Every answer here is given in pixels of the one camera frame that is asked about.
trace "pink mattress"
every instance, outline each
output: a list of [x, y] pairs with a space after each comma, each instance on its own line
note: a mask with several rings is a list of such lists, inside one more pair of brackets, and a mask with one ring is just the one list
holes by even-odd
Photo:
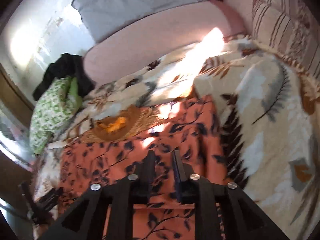
[[238, 13], [220, 1], [184, 5], [145, 17], [94, 46], [84, 57], [84, 70], [97, 85], [112, 82], [201, 41], [214, 28], [224, 37], [246, 33]]

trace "bed sheet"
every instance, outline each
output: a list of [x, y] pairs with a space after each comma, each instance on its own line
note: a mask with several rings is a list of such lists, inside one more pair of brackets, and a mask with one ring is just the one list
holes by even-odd
[[[229, 179], [290, 240], [307, 239], [320, 220], [318, 81], [301, 64], [249, 38], [230, 41], [219, 53], [207, 47], [191, 44], [92, 91], [69, 128], [47, 146], [51, 154], [38, 185], [59, 182], [59, 157], [53, 152], [90, 129], [94, 119], [116, 116], [131, 104], [183, 98], [193, 87], [215, 102]], [[44, 186], [37, 188], [37, 197], [45, 193]]]

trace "black metal frame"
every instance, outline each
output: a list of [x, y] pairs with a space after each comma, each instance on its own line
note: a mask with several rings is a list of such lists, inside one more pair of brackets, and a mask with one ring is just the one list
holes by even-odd
[[[177, 199], [195, 203], [195, 240], [222, 240], [216, 203], [220, 203], [227, 240], [288, 240], [275, 223], [235, 183], [222, 186], [194, 174], [172, 152]], [[133, 204], [147, 204], [155, 174], [149, 153], [134, 174], [116, 184], [93, 184], [40, 237], [40, 240], [101, 240], [109, 204], [106, 240], [132, 240]]]
[[28, 217], [35, 225], [50, 225], [54, 222], [49, 213], [58, 204], [58, 199], [63, 193], [63, 188], [52, 188], [46, 195], [42, 196], [37, 203], [32, 199], [27, 182], [20, 184], [22, 196], [25, 198], [29, 212]]

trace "white wall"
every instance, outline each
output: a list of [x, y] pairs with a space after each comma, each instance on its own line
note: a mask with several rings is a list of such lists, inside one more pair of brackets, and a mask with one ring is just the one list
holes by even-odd
[[72, 1], [23, 0], [0, 35], [0, 62], [29, 100], [49, 63], [95, 45]]

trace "striped pillow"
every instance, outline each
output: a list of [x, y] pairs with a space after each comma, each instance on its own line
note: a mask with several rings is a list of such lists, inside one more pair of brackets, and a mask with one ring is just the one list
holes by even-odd
[[302, 0], [257, 0], [253, 37], [297, 60], [320, 81], [320, 29]]

